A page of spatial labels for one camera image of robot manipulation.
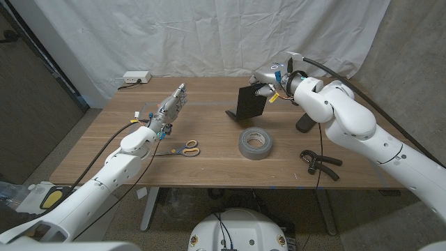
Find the scissors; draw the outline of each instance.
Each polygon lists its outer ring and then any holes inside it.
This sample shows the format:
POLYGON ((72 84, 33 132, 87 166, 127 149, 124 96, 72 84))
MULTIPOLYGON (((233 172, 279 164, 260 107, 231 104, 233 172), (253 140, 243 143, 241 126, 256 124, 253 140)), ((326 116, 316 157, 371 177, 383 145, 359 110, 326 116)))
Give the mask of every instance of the scissors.
POLYGON ((197 148, 198 141, 197 140, 190 140, 184 144, 184 146, 178 148, 178 149, 172 149, 168 152, 164 153, 156 153, 155 156, 160 155, 178 155, 181 154, 185 157, 195 157, 200 154, 200 149, 197 148))

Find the gray wall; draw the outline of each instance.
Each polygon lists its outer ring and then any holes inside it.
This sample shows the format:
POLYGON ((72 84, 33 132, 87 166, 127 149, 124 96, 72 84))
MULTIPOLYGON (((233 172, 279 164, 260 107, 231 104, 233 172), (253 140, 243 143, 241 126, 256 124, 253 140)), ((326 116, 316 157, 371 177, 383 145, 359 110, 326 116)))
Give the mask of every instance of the gray wall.
POLYGON ((392 0, 353 77, 446 165, 446 1, 392 0))

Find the power strip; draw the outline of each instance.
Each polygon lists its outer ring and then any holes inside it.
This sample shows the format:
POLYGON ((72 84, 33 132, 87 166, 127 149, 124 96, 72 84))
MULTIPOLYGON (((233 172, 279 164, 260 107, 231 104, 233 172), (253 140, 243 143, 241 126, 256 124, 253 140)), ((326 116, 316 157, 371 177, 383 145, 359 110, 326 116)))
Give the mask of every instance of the power strip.
POLYGON ((125 83, 128 84, 134 84, 138 79, 141 80, 141 83, 145 84, 148 83, 151 77, 148 71, 127 71, 123 76, 125 83))

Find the black cable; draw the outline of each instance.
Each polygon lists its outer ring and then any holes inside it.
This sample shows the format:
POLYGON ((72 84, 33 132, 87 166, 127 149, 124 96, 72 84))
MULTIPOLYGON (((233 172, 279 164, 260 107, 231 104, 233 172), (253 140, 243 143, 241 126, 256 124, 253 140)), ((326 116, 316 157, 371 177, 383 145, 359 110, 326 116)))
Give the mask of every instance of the black cable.
POLYGON ((223 234, 223 248, 226 248, 226 239, 224 237, 224 231, 223 231, 223 226, 222 226, 222 221, 220 220, 220 229, 222 230, 222 234, 223 234))
POLYGON ((307 245, 307 242, 308 242, 308 240, 309 240, 309 236, 311 236, 311 234, 309 234, 309 235, 308 235, 308 237, 307 237, 307 240, 305 241, 304 247, 302 248, 302 250, 301 250, 301 251, 304 251, 304 249, 305 249, 305 246, 307 245))
POLYGON ((231 235, 229 234, 228 229, 226 228, 226 226, 224 225, 224 223, 222 222, 222 219, 220 217, 218 217, 215 213, 213 213, 215 215, 215 217, 217 217, 217 219, 220 221, 220 224, 223 225, 224 230, 226 230, 226 233, 228 234, 229 237, 229 242, 231 242, 231 249, 233 249, 233 245, 232 245, 232 239, 231 239, 231 235))
POLYGON ((147 128, 148 128, 149 126, 151 126, 151 123, 152 123, 152 119, 149 119, 149 120, 148 120, 148 124, 147 124, 147 128))
POLYGON ((119 203, 126 195, 127 193, 129 193, 139 182, 139 180, 142 178, 142 176, 144 176, 144 174, 146 173, 147 169, 150 167, 150 165, 152 164, 153 158, 155 157, 156 151, 158 150, 158 146, 160 145, 160 141, 158 141, 158 144, 156 145, 155 151, 153 152, 151 161, 149 162, 149 164, 147 165, 146 169, 144 170, 144 172, 141 174, 141 176, 138 178, 138 180, 130 187, 129 190, 127 190, 127 192, 124 193, 123 196, 121 196, 121 198, 118 199, 117 202, 115 202, 113 204, 113 206, 110 206, 110 208, 105 211, 101 216, 99 216, 98 219, 96 219, 95 221, 93 221, 87 228, 85 228, 80 234, 78 234, 72 241, 75 241, 76 238, 78 238, 81 234, 83 234, 88 228, 90 228, 93 224, 95 224, 102 216, 104 216, 106 213, 108 213, 113 207, 115 207, 117 205, 117 203, 119 203))
POLYGON ((307 58, 304 58, 303 61, 310 63, 313 66, 316 66, 316 67, 324 70, 326 73, 336 77, 339 81, 342 82, 342 84, 345 84, 348 88, 352 89, 352 91, 356 92, 359 95, 359 97, 361 97, 367 103, 369 103, 379 114, 381 114, 387 121, 389 121, 392 124, 392 126, 394 126, 406 139, 409 139, 409 141, 412 142, 412 144, 414 144, 426 157, 437 162, 437 164, 439 164, 440 166, 445 167, 439 160, 437 160, 431 153, 429 153, 428 150, 426 150, 420 143, 418 143, 418 141, 415 138, 410 136, 410 134, 408 132, 406 132, 395 120, 393 120, 386 112, 384 112, 384 110, 381 109, 372 99, 370 99, 365 94, 363 94, 363 92, 361 92, 361 90, 356 88, 356 86, 352 85, 347 79, 344 79, 343 77, 341 77, 339 74, 337 74, 333 70, 329 69, 328 67, 326 67, 316 61, 313 61, 313 60, 307 59, 307 58))
POLYGON ((286 231, 294 232, 295 225, 291 221, 283 220, 272 213, 261 198, 254 193, 253 189, 225 188, 225 190, 246 192, 246 196, 237 194, 229 196, 229 198, 225 199, 225 202, 222 202, 222 207, 219 210, 223 211, 224 208, 250 208, 270 218, 280 227, 286 227, 286 231))
MULTIPOLYGON (((322 130, 321 130, 321 123, 318 123, 319 125, 319 139, 321 140, 321 165, 322 165, 322 159, 323 159, 323 145, 322 145, 322 130)), ((319 181, 321 180, 321 169, 319 169, 319 176, 318 176, 318 183, 316 184, 316 199, 318 197, 318 187, 319 187, 319 181)), ((305 246, 307 245, 307 242, 309 240, 309 237, 311 236, 311 234, 308 235, 307 241, 305 241, 304 247, 302 248, 302 251, 304 250, 305 246)))
POLYGON ((100 149, 100 151, 98 152, 98 154, 96 154, 96 157, 90 162, 90 164, 88 165, 88 167, 84 170, 84 172, 81 174, 81 176, 79 176, 79 178, 77 178, 77 180, 71 185, 69 191, 67 191, 67 193, 65 193, 62 198, 60 198, 58 201, 56 201, 56 203, 54 203, 49 209, 47 209, 44 213, 40 214, 40 216, 44 216, 47 213, 51 212, 53 209, 55 209, 58 205, 60 205, 66 198, 68 198, 68 196, 70 196, 71 192, 75 189, 76 185, 79 184, 79 182, 85 177, 86 173, 90 171, 90 168, 93 166, 93 164, 96 162, 96 160, 99 158, 99 156, 102 154, 102 152, 104 152, 104 150, 107 148, 107 146, 110 144, 110 142, 112 142, 112 140, 119 135, 119 133, 121 133, 122 131, 124 131, 126 128, 128 128, 129 126, 133 125, 134 123, 137 122, 131 122, 127 125, 125 125, 124 127, 122 127, 119 131, 117 131, 113 136, 111 136, 111 138, 107 141, 107 143, 105 143, 105 145, 100 149))
POLYGON ((136 83, 131 84, 131 85, 129 85, 129 86, 121 86, 121 87, 118 88, 118 90, 125 89, 125 88, 129 88, 129 87, 135 86, 135 85, 137 85, 137 84, 139 84, 139 83, 141 83, 141 79, 138 79, 136 83))
MULTIPOLYGON (((321 123, 318 123, 319 125, 319 137, 321 139, 321 165, 322 165, 322 159, 323 159, 323 146, 322 146, 322 130, 321 130, 321 123)), ((318 190, 319 181, 321 180, 321 169, 319 169, 319 177, 318 177, 318 183, 316 184, 316 190, 318 190)))

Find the scissors handle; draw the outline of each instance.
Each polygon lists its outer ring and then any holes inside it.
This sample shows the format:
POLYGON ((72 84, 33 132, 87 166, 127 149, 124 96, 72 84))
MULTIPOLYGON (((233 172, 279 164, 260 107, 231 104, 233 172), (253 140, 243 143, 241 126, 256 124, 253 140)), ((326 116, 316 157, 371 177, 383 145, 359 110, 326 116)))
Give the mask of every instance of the scissors handle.
POLYGON ((200 154, 200 149, 198 149, 197 147, 194 147, 194 148, 186 148, 186 149, 183 149, 183 150, 180 152, 180 154, 183 155, 183 156, 185 156, 185 157, 195 157, 195 156, 197 156, 197 155, 200 154))
POLYGON ((191 139, 190 141, 186 142, 185 148, 187 149, 193 149, 194 147, 198 146, 198 141, 191 139))

